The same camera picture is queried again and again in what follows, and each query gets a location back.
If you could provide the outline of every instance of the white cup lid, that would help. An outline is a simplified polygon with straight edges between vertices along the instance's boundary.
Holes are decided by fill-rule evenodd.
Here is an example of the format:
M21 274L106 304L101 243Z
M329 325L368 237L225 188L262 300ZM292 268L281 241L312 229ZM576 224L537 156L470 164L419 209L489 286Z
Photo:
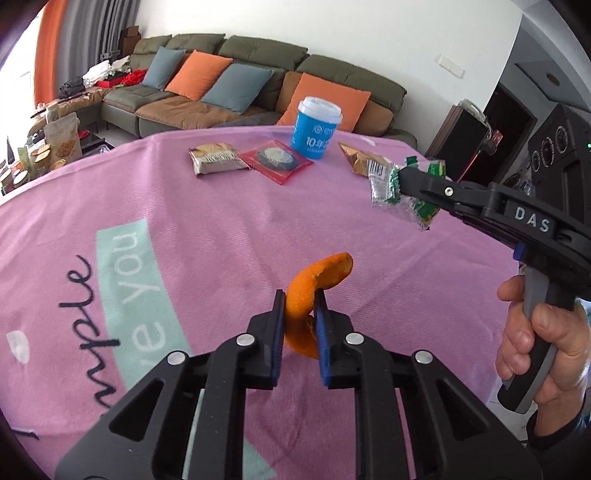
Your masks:
M338 125L343 119L340 107L319 97L306 97L300 102L299 111L303 114L329 124Z

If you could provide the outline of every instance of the orange curtain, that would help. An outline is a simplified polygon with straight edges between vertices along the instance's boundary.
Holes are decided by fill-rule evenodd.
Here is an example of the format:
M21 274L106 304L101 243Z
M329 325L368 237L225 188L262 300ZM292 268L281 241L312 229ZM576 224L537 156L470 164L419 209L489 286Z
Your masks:
M49 0L41 16L33 78L35 105L41 102L49 103L56 98L57 53L60 45L61 23L66 14L68 1Z

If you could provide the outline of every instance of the black speaker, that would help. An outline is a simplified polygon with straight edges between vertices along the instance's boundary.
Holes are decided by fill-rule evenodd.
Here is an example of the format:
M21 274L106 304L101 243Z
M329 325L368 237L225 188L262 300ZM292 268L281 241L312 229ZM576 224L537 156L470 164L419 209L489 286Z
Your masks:
M445 160L447 176L458 181L488 132L488 127L470 112L454 106L425 156Z
M530 138L536 198L591 226L591 126L559 103Z

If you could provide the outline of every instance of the orange snack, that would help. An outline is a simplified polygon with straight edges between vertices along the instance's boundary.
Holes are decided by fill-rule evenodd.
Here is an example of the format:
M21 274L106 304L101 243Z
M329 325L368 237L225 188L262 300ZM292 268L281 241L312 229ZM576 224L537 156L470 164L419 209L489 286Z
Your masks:
M314 333L314 293L328 290L346 279L353 270L353 258L347 252L331 255L309 265L296 275L285 294L285 340L296 352L318 359Z

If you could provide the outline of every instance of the sleeve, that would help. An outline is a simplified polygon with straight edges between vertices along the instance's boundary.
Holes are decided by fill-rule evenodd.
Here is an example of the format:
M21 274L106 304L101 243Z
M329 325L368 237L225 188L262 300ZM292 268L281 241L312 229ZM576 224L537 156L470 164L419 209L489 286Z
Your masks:
M527 423L528 445L544 472L544 480L591 478L591 420L583 410L559 431L547 437L534 433L537 412Z

